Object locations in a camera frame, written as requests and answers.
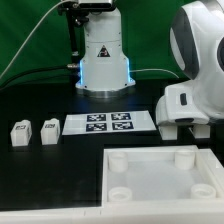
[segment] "white machine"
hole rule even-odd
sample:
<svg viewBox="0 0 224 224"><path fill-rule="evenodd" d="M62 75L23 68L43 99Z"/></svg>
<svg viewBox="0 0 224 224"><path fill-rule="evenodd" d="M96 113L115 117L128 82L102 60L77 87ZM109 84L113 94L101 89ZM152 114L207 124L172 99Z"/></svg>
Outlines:
<svg viewBox="0 0 224 224"><path fill-rule="evenodd" d="M178 125L193 125L209 138L211 123L224 121L224 1L196 1L175 16L170 42L179 67L191 79L166 87L156 108L163 140L177 139Z"/></svg>
<svg viewBox="0 0 224 224"><path fill-rule="evenodd" d="M72 13L68 23L83 26L85 33L85 56L80 62L77 92L97 98L126 93L135 81L130 77L129 59L122 51L121 14L115 1L77 0L68 4L66 10ZM75 38L72 32L70 29L70 39Z"/></svg>
<svg viewBox="0 0 224 224"><path fill-rule="evenodd" d="M122 51L121 15L118 9L90 14L85 24L86 53L80 62L79 92L94 97L113 97L135 84L129 60Z"/></svg>

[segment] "circular hole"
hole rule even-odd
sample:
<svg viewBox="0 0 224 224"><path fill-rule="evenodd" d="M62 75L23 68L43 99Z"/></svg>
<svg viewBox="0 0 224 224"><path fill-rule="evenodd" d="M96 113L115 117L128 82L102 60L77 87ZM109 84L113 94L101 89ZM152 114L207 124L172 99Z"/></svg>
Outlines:
<svg viewBox="0 0 224 224"><path fill-rule="evenodd" d="M111 155L114 159L124 159L126 157L126 154L124 152L114 152Z"/></svg>
<svg viewBox="0 0 224 224"><path fill-rule="evenodd" d="M195 193L201 196L209 196L212 192L206 189L198 189L195 191Z"/></svg>
<svg viewBox="0 0 224 224"><path fill-rule="evenodd" d="M191 156L192 153L194 153L194 151L191 150L191 149L180 149L180 150L178 150L177 153L182 155L182 156Z"/></svg>
<svg viewBox="0 0 224 224"><path fill-rule="evenodd" d="M127 198L127 195L122 194L122 193L114 193L112 196L116 201L122 201L125 198Z"/></svg>
<svg viewBox="0 0 224 224"><path fill-rule="evenodd" d="M126 187L115 187L109 191L109 201L125 202L132 200L132 191Z"/></svg>
<svg viewBox="0 0 224 224"><path fill-rule="evenodd" d="M208 184L196 184L191 189L191 197L194 199L215 198L216 190Z"/></svg>

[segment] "green wall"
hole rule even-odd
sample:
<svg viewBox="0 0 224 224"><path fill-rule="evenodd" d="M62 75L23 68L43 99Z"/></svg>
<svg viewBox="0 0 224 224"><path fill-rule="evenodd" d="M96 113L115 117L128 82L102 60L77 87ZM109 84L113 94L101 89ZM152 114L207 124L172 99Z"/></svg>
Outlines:
<svg viewBox="0 0 224 224"><path fill-rule="evenodd" d="M0 1L0 73L45 12L58 2L59 0ZM123 50L130 59L131 70L163 68L183 76L170 50L169 28L178 8L189 2L191 1L117 0L117 6L122 13ZM80 31L78 39L83 51L84 42ZM0 83L24 70L69 62L70 45L66 19L65 16L58 16L55 11L37 30ZM173 78L172 75L161 72L136 73L133 77Z"/></svg>

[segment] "black table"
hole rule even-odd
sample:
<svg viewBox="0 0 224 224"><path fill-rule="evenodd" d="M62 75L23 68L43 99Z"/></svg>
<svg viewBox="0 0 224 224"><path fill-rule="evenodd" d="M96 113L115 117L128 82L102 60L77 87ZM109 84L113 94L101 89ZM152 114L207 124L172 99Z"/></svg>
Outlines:
<svg viewBox="0 0 224 224"><path fill-rule="evenodd" d="M187 127L179 127L177 141L162 141L154 131L61 136L57 145L41 144L44 121L57 118L63 129L67 114L148 110L155 121L156 104L172 83L138 81L133 93L111 100L78 96L69 84L23 85L0 92L0 210L100 206L104 148L194 144L211 148L223 162L223 125L212 127L209 140L195 140ZM24 119L32 125L30 144L13 148L10 132Z"/></svg>

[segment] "black strip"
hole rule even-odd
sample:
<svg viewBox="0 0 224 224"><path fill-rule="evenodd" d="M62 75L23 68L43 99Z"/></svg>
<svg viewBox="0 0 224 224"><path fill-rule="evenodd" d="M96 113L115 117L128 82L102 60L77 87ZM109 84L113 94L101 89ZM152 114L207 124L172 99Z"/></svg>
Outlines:
<svg viewBox="0 0 224 224"><path fill-rule="evenodd" d="M172 29L185 63L184 72L190 79L195 79L199 72L198 55L191 25L183 8L177 12L172 23Z"/></svg>
<svg viewBox="0 0 224 224"><path fill-rule="evenodd" d="M186 95L186 93L180 94L180 102L181 102L182 106L187 105L187 95Z"/></svg>
<svg viewBox="0 0 224 224"><path fill-rule="evenodd" d="M176 119L176 123L192 123L194 121L194 118L181 118L181 119Z"/></svg>
<svg viewBox="0 0 224 224"><path fill-rule="evenodd" d="M218 51L217 51L217 59L220 67L224 71L224 38L221 40Z"/></svg>

